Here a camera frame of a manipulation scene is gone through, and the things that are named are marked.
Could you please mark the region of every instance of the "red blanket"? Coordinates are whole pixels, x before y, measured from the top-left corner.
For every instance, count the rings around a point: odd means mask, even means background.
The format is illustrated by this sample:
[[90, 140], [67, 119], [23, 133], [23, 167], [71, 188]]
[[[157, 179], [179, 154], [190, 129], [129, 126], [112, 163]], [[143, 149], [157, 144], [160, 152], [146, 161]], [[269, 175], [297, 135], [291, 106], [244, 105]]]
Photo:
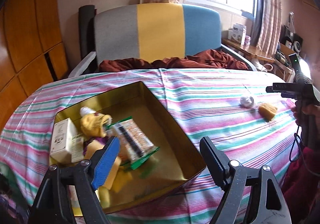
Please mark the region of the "red blanket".
[[181, 68], [223, 68], [248, 70], [245, 63], [233, 58], [222, 51], [208, 49], [193, 56], [187, 55], [185, 58], [165, 58], [149, 63], [142, 59], [127, 58], [122, 60], [104, 60], [99, 65], [100, 72], [121, 72], [134, 69], [181, 69]]
[[[305, 163], [313, 172], [320, 172], [320, 153], [305, 147], [303, 149]], [[311, 174], [300, 158], [291, 163], [282, 185], [284, 199], [287, 202], [292, 224], [305, 219], [316, 197], [320, 177]]]

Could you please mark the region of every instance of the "human hand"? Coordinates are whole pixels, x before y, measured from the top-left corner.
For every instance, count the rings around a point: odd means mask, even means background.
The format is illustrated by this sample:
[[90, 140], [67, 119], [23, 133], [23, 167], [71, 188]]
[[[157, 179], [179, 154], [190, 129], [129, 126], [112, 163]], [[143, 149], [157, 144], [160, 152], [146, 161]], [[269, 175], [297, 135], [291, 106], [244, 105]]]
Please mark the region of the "human hand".
[[[313, 104], [309, 104], [307, 106], [302, 107], [302, 112], [305, 115], [314, 115], [316, 118], [316, 126], [317, 126], [317, 130], [318, 133], [320, 133], [320, 107], [313, 105]], [[297, 110], [297, 107], [292, 107], [291, 111], [293, 112], [293, 116], [296, 119], [296, 124], [299, 125], [299, 119], [300, 119], [300, 111]]]

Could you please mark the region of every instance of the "yellow sponge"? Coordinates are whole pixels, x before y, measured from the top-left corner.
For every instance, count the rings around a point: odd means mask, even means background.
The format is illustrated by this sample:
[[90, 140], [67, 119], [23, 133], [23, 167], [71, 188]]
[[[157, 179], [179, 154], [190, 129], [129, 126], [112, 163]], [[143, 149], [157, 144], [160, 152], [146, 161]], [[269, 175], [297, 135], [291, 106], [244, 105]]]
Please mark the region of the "yellow sponge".
[[277, 110], [278, 108], [270, 103], [262, 103], [258, 108], [260, 115], [268, 121], [274, 118], [274, 116], [277, 113]]

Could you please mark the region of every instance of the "pink striped fabric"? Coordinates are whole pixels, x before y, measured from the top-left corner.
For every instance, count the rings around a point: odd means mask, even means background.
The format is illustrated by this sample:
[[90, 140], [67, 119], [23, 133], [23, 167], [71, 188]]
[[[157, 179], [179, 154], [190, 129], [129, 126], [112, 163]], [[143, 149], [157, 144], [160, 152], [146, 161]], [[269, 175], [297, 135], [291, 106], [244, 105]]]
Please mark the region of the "pink striped fabric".
[[[168, 109], [198, 148], [203, 136], [230, 159], [259, 168], [268, 164], [279, 183], [289, 165], [296, 130], [290, 99], [267, 94], [265, 87], [283, 82], [273, 74], [234, 70], [133, 70], [92, 74], [44, 85], [27, 98], [7, 122], [0, 139], [0, 161], [14, 172], [24, 197], [32, 204], [48, 167], [48, 151], [55, 114], [95, 94], [143, 81]], [[256, 105], [239, 105], [242, 95], [254, 95]], [[257, 112], [262, 102], [278, 107], [266, 122]], [[247, 187], [237, 221], [244, 216]], [[222, 198], [204, 170], [184, 190], [134, 209], [108, 215], [111, 223], [208, 223]]]

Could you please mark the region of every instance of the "yellow plush toy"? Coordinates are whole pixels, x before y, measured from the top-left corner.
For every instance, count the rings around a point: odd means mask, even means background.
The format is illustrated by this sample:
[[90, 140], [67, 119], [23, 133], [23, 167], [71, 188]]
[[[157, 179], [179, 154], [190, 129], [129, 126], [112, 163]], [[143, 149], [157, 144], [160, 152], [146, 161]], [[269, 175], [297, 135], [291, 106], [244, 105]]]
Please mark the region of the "yellow plush toy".
[[81, 118], [81, 131], [87, 137], [105, 137], [106, 133], [103, 129], [104, 124], [111, 124], [110, 115], [104, 114], [87, 114]]

